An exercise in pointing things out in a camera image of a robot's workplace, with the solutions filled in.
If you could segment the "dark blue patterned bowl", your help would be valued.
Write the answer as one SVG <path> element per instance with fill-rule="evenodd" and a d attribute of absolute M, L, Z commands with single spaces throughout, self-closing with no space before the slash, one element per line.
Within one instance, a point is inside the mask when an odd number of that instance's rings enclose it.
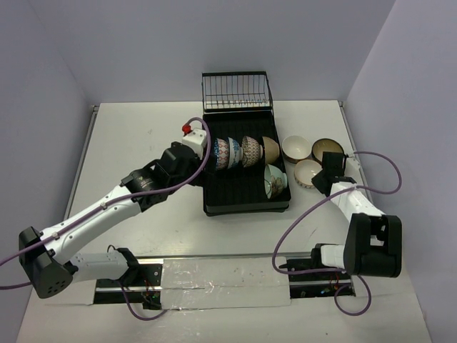
<path fill-rule="evenodd" d="M 217 138 L 214 142 L 214 156 L 216 158 L 216 170 L 226 169 L 229 165 L 229 143 L 224 139 Z"/>

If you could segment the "white bowl patterned rim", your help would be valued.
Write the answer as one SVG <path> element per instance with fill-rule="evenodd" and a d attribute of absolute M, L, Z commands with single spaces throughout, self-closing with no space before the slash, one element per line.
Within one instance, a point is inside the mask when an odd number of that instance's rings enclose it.
<path fill-rule="evenodd" d="M 293 175 L 297 184 L 303 188 L 312 189 L 312 179 L 322 170 L 321 165 L 310 159 L 304 159 L 296 164 Z"/>

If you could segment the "blue and white floral bowl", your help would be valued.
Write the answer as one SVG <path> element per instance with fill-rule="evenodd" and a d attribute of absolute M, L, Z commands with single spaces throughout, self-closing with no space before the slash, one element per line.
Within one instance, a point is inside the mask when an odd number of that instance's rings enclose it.
<path fill-rule="evenodd" d="M 233 138 L 228 138 L 229 158 L 227 169 L 233 169 L 242 160 L 243 149 L 242 146 Z"/>

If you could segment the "red lattice patterned bowl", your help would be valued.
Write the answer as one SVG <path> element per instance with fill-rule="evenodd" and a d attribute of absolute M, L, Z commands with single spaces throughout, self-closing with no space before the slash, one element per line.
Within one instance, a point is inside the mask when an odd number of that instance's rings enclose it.
<path fill-rule="evenodd" d="M 260 162 L 263 157 L 263 147 L 256 139 L 250 136 L 244 136 L 241 147 L 243 150 L 241 162 L 244 168 L 251 167 Z"/>

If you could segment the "pale green bowl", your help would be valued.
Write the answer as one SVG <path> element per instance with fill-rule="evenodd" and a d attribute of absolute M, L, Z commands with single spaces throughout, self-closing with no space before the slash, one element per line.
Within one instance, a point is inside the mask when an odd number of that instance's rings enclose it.
<path fill-rule="evenodd" d="M 265 166 L 263 181 L 265 193 L 268 199 L 277 197 L 288 186 L 286 173 L 272 164 L 267 164 Z"/>

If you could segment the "black bowl tan outside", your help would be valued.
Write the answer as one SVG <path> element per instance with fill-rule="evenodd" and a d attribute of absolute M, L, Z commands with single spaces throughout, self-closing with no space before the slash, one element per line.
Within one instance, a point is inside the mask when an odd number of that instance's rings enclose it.
<path fill-rule="evenodd" d="M 280 155 L 278 143 L 267 136 L 262 137 L 265 164 L 273 164 Z"/>

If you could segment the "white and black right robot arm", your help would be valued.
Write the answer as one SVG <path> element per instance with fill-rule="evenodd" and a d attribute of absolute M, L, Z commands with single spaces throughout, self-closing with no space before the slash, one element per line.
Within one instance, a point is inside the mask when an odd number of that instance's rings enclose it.
<path fill-rule="evenodd" d="M 337 269 L 349 275 L 396 278 L 402 265 L 402 222 L 387 215 L 363 194 L 365 189 L 345 175 L 344 153 L 325 151 L 321 171 L 312 184 L 335 204 L 348 220 L 344 244 L 318 244 L 310 262 L 312 275 L 326 279 Z"/>

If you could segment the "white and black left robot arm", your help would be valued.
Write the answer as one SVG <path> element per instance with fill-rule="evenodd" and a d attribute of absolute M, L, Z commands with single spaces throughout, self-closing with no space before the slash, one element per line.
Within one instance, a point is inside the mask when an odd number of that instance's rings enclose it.
<path fill-rule="evenodd" d="M 104 198 L 78 214 L 42 231 L 33 227 L 23 230 L 19 235 L 19 262 L 38 297 L 47 299 L 72 283 L 92 279 L 133 284 L 141 267 L 129 249 L 87 255 L 81 250 L 117 224 L 193 184 L 211 153 L 209 143 L 202 148 L 205 155 L 200 158 L 191 147 L 174 142 L 161 158 L 131 172 Z"/>

